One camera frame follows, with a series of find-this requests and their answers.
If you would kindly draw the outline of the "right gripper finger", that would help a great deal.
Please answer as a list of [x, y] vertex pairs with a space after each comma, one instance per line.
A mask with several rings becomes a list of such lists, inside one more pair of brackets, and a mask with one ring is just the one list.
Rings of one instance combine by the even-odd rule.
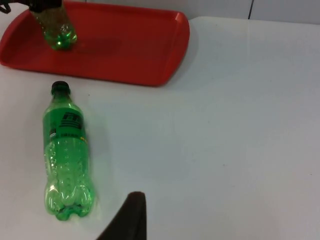
[[99, 240], [147, 240], [147, 204], [143, 192], [127, 195]]

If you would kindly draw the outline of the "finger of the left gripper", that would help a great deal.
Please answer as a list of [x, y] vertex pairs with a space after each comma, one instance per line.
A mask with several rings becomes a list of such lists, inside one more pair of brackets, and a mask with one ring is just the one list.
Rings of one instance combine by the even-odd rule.
[[62, 0], [27, 0], [27, 6], [31, 12], [43, 12], [48, 9], [60, 8]]

